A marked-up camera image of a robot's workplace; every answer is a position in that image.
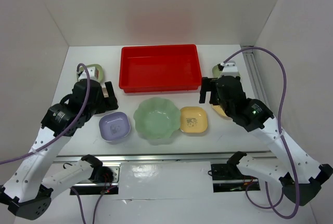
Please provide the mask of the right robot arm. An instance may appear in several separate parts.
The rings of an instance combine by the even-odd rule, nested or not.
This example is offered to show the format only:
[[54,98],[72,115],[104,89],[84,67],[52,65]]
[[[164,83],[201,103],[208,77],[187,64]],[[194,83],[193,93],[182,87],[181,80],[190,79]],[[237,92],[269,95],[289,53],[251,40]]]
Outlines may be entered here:
[[275,162],[256,160],[238,151],[227,161],[227,172],[232,178],[248,175],[280,185],[283,195],[301,206],[313,200],[332,175],[332,167],[311,158],[283,129],[273,112],[260,100],[248,98],[240,77],[203,77],[200,103],[205,103],[210,92],[210,103],[221,106],[234,123],[262,141],[276,156]]

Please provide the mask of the yellow square plate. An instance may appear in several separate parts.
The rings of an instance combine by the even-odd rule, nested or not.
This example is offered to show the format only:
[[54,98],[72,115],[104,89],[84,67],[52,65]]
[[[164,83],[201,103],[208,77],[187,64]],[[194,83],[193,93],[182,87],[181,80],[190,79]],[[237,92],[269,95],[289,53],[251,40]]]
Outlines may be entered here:
[[183,107],[180,130],[189,135],[203,135],[208,129],[208,117],[201,107]]
[[221,108],[221,106],[217,105],[211,105],[212,109],[222,118],[225,118],[225,119],[230,119],[230,117],[228,117],[226,115],[226,113],[224,112],[224,110]]

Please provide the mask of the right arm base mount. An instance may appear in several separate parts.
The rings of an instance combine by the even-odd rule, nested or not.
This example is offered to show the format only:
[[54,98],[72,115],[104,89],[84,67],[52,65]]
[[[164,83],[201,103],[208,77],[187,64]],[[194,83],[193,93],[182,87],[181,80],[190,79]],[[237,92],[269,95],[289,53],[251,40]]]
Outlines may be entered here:
[[252,184],[250,191],[260,191],[259,181],[255,177],[245,176],[237,172],[232,174],[227,164],[211,164],[208,175],[212,178],[213,192],[241,192]]

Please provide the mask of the green scalloped bowl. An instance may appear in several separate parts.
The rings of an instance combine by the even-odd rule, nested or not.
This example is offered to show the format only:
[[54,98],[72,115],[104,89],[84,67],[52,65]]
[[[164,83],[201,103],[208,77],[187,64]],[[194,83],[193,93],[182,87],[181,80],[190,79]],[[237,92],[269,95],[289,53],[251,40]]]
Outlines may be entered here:
[[170,99],[152,97],[138,105],[133,119],[138,136],[150,145],[171,145],[178,135],[181,112]]

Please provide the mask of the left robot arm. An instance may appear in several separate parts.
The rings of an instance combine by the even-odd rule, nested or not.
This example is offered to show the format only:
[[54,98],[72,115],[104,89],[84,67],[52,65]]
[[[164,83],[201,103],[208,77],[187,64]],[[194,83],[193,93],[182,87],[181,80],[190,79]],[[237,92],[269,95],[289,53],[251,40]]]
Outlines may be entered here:
[[47,110],[30,151],[19,157],[20,166],[1,186],[1,203],[17,217],[36,220],[54,198],[81,181],[110,186],[112,170],[90,154],[53,176],[46,177],[46,173],[75,132],[93,115],[117,108],[111,82],[105,82],[104,87],[94,80],[76,82],[70,94]]

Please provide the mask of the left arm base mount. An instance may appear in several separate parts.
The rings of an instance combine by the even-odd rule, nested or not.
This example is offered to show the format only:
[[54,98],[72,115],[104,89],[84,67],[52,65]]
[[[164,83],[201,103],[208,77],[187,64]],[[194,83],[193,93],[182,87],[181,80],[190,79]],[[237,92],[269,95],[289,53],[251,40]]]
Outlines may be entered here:
[[108,164],[110,172],[94,182],[83,180],[73,186],[79,195],[117,195],[119,193],[120,164]]

